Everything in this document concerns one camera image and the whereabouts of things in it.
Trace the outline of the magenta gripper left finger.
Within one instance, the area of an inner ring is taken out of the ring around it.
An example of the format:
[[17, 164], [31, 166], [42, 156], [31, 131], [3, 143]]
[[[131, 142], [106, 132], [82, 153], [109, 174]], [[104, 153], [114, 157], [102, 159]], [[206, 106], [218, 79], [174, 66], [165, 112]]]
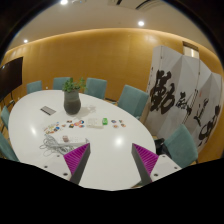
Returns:
[[71, 182], [79, 184], [89, 156], [89, 143], [84, 144], [64, 155], [64, 160], [71, 172]]

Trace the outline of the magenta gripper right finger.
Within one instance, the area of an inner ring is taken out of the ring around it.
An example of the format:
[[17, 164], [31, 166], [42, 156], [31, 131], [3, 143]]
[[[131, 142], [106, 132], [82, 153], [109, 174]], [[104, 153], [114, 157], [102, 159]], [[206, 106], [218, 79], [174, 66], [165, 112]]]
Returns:
[[135, 143], [132, 144], [132, 156], [137, 166], [141, 183], [143, 185], [150, 184], [152, 182], [150, 175], [159, 156]]

